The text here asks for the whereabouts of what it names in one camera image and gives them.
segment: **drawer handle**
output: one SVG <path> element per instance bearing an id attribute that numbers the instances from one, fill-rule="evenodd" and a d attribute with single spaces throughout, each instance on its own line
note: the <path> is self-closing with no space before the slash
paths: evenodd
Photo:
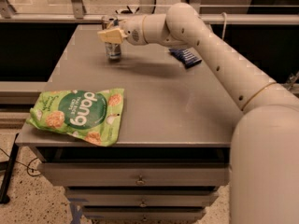
<path id="1" fill-rule="evenodd" d="M 141 208 L 147 207 L 147 205 L 144 203 L 144 201 L 141 202 L 141 204 L 139 205 Z"/>
<path id="2" fill-rule="evenodd" d="M 142 175 L 139 176 L 139 179 L 136 181 L 138 186 L 143 186 L 146 184 L 146 181 L 142 179 Z"/>

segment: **black cable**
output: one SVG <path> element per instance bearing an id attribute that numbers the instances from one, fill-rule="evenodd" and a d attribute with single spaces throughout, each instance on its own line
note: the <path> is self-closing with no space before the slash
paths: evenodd
<path id="1" fill-rule="evenodd" d="M 153 7 L 153 10 L 152 10 L 151 14 L 155 13 L 155 10 L 156 10 L 156 7 L 157 7 L 157 0 L 154 0 L 154 4 L 155 4 L 155 6 Z"/>
<path id="2" fill-rule="evenodd" d="M 9 155 L 8 155 L 2 148 L 0 148 L 0 150 L 1 150 L 5 155 L 7 155 L 7 156 L 10 158 L 10 156 L 9 156 Z M 32 174 L 29 173 L 29 170 L 31 170 L 32 173 L 33 173 L 33 172 L 38 172 L 37 169 L 35 169 L 35 168 L 31 168 L 31 167 L 30 167 L 30 164 L 31 164 L 33 161 L 37 160 L 37 159 L 38 159 L 38 158 L 34 158 L 34 159 L 32 159 L 31 161 L 29 161 L 28 165 L 26 165 L 26 164 L 24 164 L 24 163 L 22 163 L 22 162 L 20 162 L 20 161 L 16 161 L 16 163 L 18 163 L 18 164 L 23 165 L 24 167 L 26 167 L 26 171 L 27 171 L 27 174 L 28 174 L 29 176 L 39 176 L 39 175 L 41 175 L 41 174 L 38 174 L 38 175 L 32 175 Z"/>

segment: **cable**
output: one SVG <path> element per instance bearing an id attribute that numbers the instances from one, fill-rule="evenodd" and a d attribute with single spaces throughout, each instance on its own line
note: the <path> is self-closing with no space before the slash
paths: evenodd
<path id="1" fill-rule="evenodd" d="M 5 155 L 7 155 L 7 156 L 10 158 L 10 156 L 9 156 L 9 155 L 8 155 L 2 148 L 0 148 L 0 150 L 1 150 Z M 29 161 L 28 165 L 26 165 L 26 164 L 24 164 L 24 163 L 22 163 L 22 162 L 20 162 L 20 161 L 16 161 L 16 163 L 18 163 L 18 164 L 20 164 L 20 165 L 26 167 L 26 171 L 27 171 L 27 174 L 28 174 L 29 176 L 35 177 L 35 176 L 39 176 L 39 175 L 41 175 L 41 174 L 38 174 L 38 175 L 32 175 L 32 174 L 29 173 L 29 170 L 31 170 L 32 173 L 33 173 L 33 172 L 39 172 L 37 169 L 35 169 L 35 168 L 31 168 L 31 167 L 30 167 L 30 164 L 31 164 L 33 161 L 37 160 L 37 159 L 38 159 L 38 158 L 34 158 L 34 159 L 32 159 L 31 161 Z"/>
<path id="2" fill-rule="evenodd" d="M 222 40 L 224 40 L 225 32 L 226 32 L 227 14 L 226 14 L 226 12 L 222 12 L 221 15 L 223 15 L 223 17 L 224 17 L 224 24 L 223 24 L 223 30 L 222 30 Z"/>

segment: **table top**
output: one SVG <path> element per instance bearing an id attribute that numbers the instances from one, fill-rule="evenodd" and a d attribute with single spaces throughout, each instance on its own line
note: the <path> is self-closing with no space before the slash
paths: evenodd
<path id="1" fill-rule="evenodd" d="M 205 62 L 185 69 L 160 45 L 121 45 L 110 61 L 100 25 L 79 25 L 45 91 L 124 88 L 119 139 L 113 147 L 229 147 L 242 112 Z M 24 124 L 19 146 L 92 147 L 69 135 Z"/>

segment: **can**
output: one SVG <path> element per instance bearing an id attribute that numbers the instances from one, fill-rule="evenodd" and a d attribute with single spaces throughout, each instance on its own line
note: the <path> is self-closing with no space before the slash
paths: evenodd
<path id="1" fill-rule="evenodd" d="M 116 16 L 105 15 L 102 17 L 102 29 L 108 29 L 113 26 L 118 26 L 119 20 Z M 111 60 L 118 60 L 121 58 L 121 44 L 114 44 L 105 42 L 107 57 Z"/>

